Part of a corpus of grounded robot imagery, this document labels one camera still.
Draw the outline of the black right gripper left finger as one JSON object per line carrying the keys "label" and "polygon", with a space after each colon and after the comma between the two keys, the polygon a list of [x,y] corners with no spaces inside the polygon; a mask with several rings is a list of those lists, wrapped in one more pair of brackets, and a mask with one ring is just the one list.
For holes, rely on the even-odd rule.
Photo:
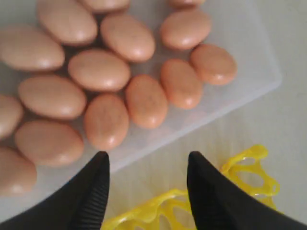
{"label": "black right gripper left finger", "polygon": [[100,151],[57,192],[0,224],[2,230],[99,230],[110,189],[109,155]]}

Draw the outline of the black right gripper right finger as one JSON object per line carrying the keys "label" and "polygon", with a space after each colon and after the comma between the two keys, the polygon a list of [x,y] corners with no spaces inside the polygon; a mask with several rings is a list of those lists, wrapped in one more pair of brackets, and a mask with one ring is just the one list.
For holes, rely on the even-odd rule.
{"label": "black right gripper right finger", "polygon": [[249,196],[200,152],[189,154],[187,187],[198,230],[305,230],[307,227]]}

